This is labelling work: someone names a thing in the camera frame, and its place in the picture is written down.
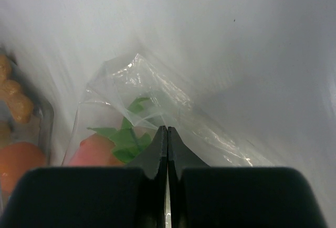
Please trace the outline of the yellow-orange fake pretzel cluster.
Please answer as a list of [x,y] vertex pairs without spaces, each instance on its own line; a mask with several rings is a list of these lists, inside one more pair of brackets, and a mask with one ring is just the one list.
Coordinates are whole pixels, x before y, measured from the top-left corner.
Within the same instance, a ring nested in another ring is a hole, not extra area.
[[33,114],[34,104],[24,94],[20,83],[10,79],[11,74],[11,64],[8,58],[1,54],[1,100],[5,101],[17,123],[26,124]]

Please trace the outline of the pink fake peach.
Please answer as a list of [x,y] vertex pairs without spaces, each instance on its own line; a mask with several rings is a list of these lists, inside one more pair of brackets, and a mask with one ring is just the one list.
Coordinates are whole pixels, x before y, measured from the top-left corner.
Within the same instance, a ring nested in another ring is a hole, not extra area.
[[124,163],[112,153],[113,141],[98,134],[93,134],[81,141],[79,148],[66,163],[75,167],[120,167]]

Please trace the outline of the green fake leaf piece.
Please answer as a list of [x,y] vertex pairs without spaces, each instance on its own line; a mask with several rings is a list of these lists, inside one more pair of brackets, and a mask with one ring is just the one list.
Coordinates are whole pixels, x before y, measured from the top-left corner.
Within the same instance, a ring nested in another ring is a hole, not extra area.
[[112,153],[124,164],[132,161],[152,141],[150,134],[147,132],[138,136],[134,125],[126,117],[122,118],[119,129],[114,127],[88,127],[87,129],[113,141],[115,147],[112,149]]

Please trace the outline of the clear grey plastic container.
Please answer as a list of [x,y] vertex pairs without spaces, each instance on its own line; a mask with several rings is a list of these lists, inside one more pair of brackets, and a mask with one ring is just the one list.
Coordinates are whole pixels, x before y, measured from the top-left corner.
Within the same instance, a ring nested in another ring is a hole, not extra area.
[[[50,157],[50,137],[53,129],[54,110],[50,102],[40,95],[31,82],[25,77],[16,63],[5,55],[12,67],[10,79],[17,81],[24,94],[33,102],[34,109],[29,123],[17,123],[6,105],[1,100],[1,148],[17,142],[29,142],[36,145],[46,156],[47,164]],[[1,188],[1,209],[3,210],[11,194]]]

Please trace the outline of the orange fake orange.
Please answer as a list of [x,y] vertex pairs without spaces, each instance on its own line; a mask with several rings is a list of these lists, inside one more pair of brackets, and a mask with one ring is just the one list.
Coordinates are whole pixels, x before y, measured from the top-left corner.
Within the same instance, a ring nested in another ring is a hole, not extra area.
[[1,148],[2,190],[11,194],[24,173],[46,164],[46,156],[32,143],[17,142]]

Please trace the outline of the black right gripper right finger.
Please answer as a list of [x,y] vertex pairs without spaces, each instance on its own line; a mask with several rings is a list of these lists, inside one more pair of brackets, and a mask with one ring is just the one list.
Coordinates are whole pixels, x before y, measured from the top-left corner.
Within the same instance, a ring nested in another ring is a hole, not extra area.
[[326,227],[304,176],[286,167],[211,167],[167,134],[173,227]]

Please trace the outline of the clear zip top bag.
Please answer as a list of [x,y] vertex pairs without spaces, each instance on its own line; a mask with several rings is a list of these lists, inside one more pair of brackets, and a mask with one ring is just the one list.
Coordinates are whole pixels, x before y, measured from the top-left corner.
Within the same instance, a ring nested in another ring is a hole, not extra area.
[[95,132],[88,127],[119,129],[126,117],[136,134],[152,140],[159,127],[173,127],[184,144],[206,164],[216,167],[271,166],[250,142],[236,144],[203,113],[178,85],[141,55],[105,61],[88,81],[78,104],[72,136],[63,159],[70,161],[82,140]]

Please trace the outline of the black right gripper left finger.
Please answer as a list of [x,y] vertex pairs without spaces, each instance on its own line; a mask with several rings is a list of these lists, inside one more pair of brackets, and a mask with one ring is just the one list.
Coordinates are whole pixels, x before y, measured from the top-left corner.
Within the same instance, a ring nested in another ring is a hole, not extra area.
[[165,227],[167,129],[124,167],[53,167],[27,172],[1,227]]

